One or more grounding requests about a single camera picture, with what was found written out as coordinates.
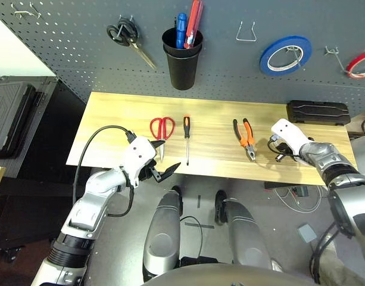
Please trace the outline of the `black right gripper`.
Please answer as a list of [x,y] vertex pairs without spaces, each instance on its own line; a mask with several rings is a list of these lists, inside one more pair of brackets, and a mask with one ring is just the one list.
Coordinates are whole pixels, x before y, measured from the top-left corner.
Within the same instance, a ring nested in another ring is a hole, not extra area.
[[293,154],[292,149],[287,143],[281,142],[276,145],[276,141],[269,140],[268,148],[271,152],[276,154],[275,160],[281,162],[285,157],[290,157],[295,160],[298,156]]

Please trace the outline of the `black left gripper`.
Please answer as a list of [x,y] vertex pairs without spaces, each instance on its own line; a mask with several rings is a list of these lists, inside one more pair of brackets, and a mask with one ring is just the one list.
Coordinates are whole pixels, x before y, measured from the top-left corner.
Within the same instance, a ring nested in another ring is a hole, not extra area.
[[[158,148],[162,146],[165,143],[165,140],[155,140],[151,141],[151,144],[154,148]],[[158,173],[158,171],[155,169],[157,162],[153,159],[148,164],[146,164],[139,173],[139,180],[144,181],[146,179],[149,179],[153,177],[157,182],[162,182],[168,177],[170,177],[176,169],[180,166],[181,163],[176,163],[169,168],[167,168],[164,172]]]

